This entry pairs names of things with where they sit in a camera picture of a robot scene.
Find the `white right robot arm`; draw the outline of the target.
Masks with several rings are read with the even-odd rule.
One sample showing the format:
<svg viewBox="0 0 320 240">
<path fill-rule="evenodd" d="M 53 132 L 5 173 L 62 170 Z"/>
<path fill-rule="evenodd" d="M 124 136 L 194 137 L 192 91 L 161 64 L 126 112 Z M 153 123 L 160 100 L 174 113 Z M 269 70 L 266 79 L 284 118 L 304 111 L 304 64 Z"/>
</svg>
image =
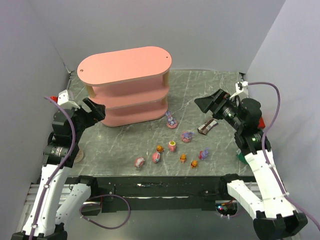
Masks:
<svg viewBox="0 0 320 240">
<path fill-rule="evenodd" d="M 244 154 L 261 194 L 257 197 L 237 174 L 227 174 L 220 179 L 220 195 L 231 196 L 240 203 L 252 218 L 261 240 L 280 240 L 299 233 L 308 219 L 285 198 L 270 142 L 262 140 L 261 104 L 252 98 L 236 102 L 222 89 L 194 102 L 203 113 L 211 111 L 214 119 L 225 120 L 235 129 L 236 145 Z"/>
</svg>

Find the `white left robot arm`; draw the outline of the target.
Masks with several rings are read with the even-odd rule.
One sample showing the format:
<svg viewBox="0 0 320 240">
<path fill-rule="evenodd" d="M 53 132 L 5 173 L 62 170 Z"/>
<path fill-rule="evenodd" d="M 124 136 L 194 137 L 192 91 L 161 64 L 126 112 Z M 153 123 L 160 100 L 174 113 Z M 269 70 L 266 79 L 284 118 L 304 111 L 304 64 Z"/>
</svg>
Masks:
<svg viewBox="0 0 320 240">
<path fill-rule="evenodd" d="M 38 191 L 30 215 L 13 240 L 65 240 L 67 228 L 83 203 L 98 192 L 95 177 L 81 176 L 70 194 L 60 203 L 65 182 L 79 152 L 83 132 L 106 117 L 105 106 L 84 98 L 90 108 L 76 105 L 70 109 L 48 98 L 58 111 L 53 116 L 52 129 L 43 150 L 43 165 Z"/>
</svg>

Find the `pink white frilly toy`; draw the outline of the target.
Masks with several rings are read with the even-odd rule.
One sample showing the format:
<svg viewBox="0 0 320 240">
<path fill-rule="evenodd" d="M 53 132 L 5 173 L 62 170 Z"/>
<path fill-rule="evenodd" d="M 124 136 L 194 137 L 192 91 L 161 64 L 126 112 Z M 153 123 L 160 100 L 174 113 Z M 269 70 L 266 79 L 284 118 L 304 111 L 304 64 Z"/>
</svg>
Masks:
<svg viewBox="0 0 320 240">
<path fill-rule="evenodd" d="M 134 162 L 134 166 L 136 168 L 140 168 L 144 163 L 145 163 L 145 159 L 143 157 L 138 157 Z"/>
</svg>

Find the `pink cup toy yellow top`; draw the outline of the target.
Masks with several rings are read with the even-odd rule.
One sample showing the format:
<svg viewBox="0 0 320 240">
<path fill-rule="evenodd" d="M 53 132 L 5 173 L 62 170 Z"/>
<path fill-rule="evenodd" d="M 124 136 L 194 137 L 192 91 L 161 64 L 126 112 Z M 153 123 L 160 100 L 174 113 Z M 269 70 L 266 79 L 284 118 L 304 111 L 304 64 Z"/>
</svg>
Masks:
<svg viewBox="0 0 320 240">
<path fill-rule="evenodd" d="M 171 140 L 169 143 L 168 143 L 168 149 L 170 152 L 175 152 L 177 148 L 177 144 L 175 141 Z"/>
</svg>

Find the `pink cloud toy blue bows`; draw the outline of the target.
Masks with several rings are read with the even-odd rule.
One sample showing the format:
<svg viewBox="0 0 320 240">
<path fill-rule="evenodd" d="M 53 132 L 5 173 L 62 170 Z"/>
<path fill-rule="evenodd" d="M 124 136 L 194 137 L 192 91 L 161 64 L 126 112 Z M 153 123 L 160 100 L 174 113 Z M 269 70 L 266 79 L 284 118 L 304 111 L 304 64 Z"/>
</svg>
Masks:
<svg viewBox="0 0 320 240">
<path fill-rule="evenodd" d="M 161 159 L 161 154 L 159 152 L 155 152 L 152 154 L 152 162 L 153 163 L 158 163 Z"/>
</svg>

